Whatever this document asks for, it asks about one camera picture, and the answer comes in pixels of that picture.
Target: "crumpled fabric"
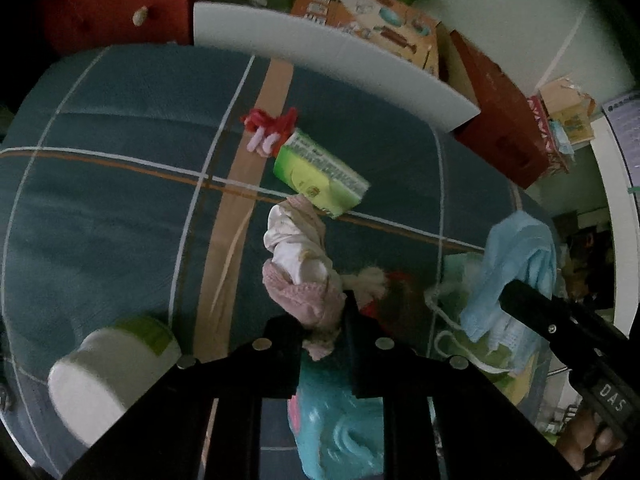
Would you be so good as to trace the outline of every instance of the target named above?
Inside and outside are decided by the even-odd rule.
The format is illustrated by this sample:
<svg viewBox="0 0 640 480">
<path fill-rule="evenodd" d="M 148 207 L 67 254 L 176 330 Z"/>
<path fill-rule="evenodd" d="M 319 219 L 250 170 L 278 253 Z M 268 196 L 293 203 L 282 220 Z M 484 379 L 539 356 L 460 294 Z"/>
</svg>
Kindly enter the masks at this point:
<svg viewBox="0 0 640 480">
<path fill-rule="evenodd" d="M 295 195 L 271 208 L 264 234 L 273 258 L 262 266 L 262 282 L 273 301 L 311 330 L 303 348 L 313 360 L 333 351 L 345 300 L 324 232 L 311 202 Z"/>
<path fill-rule="evenodd" d="M 460 325 L 472 342 L 489 333 L 488 345 L 511 350 L 511 367 L 521 371 L 540 344 L 540 336 L 502 311 L 498 298 L 504 286 L 521 280 L 551 298 L 556 284 L 556 248 L 549 227 L 524 211 L 496 224 L 487 238 L 478 281 Z"/>
</svg>

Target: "blue face mask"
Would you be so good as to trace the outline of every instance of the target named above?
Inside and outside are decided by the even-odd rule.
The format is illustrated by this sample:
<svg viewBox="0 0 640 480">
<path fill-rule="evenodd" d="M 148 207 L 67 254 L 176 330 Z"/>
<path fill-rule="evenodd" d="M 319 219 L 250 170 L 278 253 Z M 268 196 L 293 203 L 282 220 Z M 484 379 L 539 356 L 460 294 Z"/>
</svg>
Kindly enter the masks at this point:
<svg viewBox="0 0 640 480">
<path fill-rule="evenodd" d="M 521 371 L 541 338 L 500 309 L 500 293 L 512 280 L 521 280 L 548 298 L 556 284 L 551 230 L 524 211 L 514 212 L 489 232 L 478 280 L 460 313 L 460 325 L 471 341 L 489 333 L 490 349 L 505 345 L 511 351 L 511 368 Z"/>
</svg>

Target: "brown stripe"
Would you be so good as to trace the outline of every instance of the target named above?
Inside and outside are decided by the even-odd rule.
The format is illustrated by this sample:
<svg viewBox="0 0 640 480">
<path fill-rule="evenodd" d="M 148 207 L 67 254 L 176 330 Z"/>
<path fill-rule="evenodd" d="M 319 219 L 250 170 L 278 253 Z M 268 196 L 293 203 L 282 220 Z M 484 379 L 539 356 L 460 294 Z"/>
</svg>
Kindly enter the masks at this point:
<svg viewBox="0 0 640 480">
<path fill-rule="evenodd" d="M 272 59 L 255 107 L 272 116 L 280 115 L 292 77 L 291 64 Z M 257 186 L 266 159 L 247 152 L 251 137 L 246 131 L 242 135 L 228 178 Z M 223 358 L 228 353 L 242 248 L 256 200 L 257 193 L 248 191 L 244 196 L 225 193 L 220 201 L 202 276 L 193 337 L 193 354 L 202 362 Z"/>
<path fill-rule="evenodd" d="M 24 150 L 20 152 L 7 152 L 1 153 L 0 158 L 5 156 L 31 156 L 33 154 L 33 150 Z M 55 153 L 55 152 L 38 152 L 38 157 L 43 158 L 58 158 L 61 160 L 76 160 L 79 162 L 88 162 L 91 164 L 97 164 L 98 166 L 106 166 L 108 168 L 119 168 L 121 170 L 134 171 L 136 173 L 148 174 L 151 176 L 156 176 L 159 178 L 164 178 L 165 180 L 173 180 L 174 182 L 181 182 L 184 184 L 189 184 L 190 186 L 196 186 L 198 183 L 197 180 L 180 176 L 172 173 L 163 173 L 162 171 L 148 170 L 147 168 L 142 168 L 141 166 L 133 166 L 131 164 L 124 164 L 122 162 L 115 162 L 114 160 L 92 157 L 92 156 L 80 156 L 80 155 L 70 155 L 68 153 Z M 270 196 L 256 195 L 254 191 L 247 190 L 244 187 L 234 186 L 233 184 L 226 184 L 226 186 L 220 184 L 214 184 L 210 180 L 206 180 L 202 183 L 202 187 L 206 189 L 215 189 L 217 191 L 221 191 L 222 193 L 231 194 L 235 196 L 241 196 L 244 198 L 248 198 L 251 200 L 255 200 L 257 202 L 267 202 L 270 204 L 277 204 L 282 202 L 282 198 L 272 198 Z M 325 216 L 326 213 L 320 210 L 316 210 L 320 216 Z M 402 228 L 391 227 L 386 224 L 379 224 L 375 221 L 371 220 L 363 220 L 353 216 L 343 215 L 337 218 L 340 222 L 348 222 L 350 224 L 356 224 L 364 227 L 369 227 L 370 229 L 375 229 L 377 231 L 383 231 L 385 233 L 395 234 L 399 236 L 403 236 L 405 238 L 411 238 L 412 240 L 418 240 L 419 242 L 424 242 L 428 244 L 437 245 L 438 239 L 436 237 L 431 237 L 427 235 L 421 235 L 418 233 L 414 233 L 411 231 L 404 230 Z M 469 248 L 464 245 L 457 244 L 450 240 L 445 240 L 443 242 L 443 247 L 445 249 L 451 249 L 453 251 L 466 251 L 466 252 L 482 252 L 480 250 Z"/>
</svg>

